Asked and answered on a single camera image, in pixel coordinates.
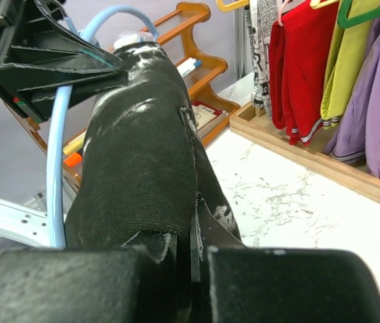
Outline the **black white-stained trousers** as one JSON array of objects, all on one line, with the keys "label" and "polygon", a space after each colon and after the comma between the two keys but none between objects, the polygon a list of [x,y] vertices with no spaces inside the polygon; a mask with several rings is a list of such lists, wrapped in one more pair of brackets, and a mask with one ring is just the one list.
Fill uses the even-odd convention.
[{"label": "black white-stained trousers", "polygon": [[116,54],[127,81],[94,105],[80,189],[65,220],[67,245],[120,246],[138,232],[171,232],[186,242],[198,197],[239,236],[177,68],[155,42]]}]

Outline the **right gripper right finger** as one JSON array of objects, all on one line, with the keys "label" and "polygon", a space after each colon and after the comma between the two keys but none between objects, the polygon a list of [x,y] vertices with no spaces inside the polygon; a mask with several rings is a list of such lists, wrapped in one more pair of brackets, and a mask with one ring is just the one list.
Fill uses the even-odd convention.
[{"label": "right gripper right finger", "polygon": [[380,322],[380,292],[355,253],[248,248],[191,228],[192,322]]}]

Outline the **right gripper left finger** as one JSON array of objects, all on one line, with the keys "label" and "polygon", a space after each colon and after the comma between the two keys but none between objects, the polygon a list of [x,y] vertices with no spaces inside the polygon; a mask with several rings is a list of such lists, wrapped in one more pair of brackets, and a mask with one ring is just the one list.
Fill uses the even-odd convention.
[{"label": "right gripper left finger", "polygon": [[136,234],[121,247],[0,253],[0,322],[172,322],[172,234]]}]

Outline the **light blue hanger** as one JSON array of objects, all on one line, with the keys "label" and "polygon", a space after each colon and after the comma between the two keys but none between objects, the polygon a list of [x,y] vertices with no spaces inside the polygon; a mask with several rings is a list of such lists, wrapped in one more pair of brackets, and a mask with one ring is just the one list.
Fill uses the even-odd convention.
[{"label": "light blue hanger", "polygon": [[[76,27],[67,14],[64,15],[64,20],[71,32],[76,34],[76,36],[80,36],[86,42],[90,42],[100,27],[117,13],[128,13],[137,17],[145,24],[155,40],[159,36],[155,25],[149,17],[129,5],[114,5],[101,11],[85,27],[81,34],[77,32]],[[67,84],[57,88],[49,129],[46,155],[46,208],[48,218],[51,221],[49,226],[51,248],[66,247],[62,196],[62,144],[65,119],[72,90],[73,86]]]}]

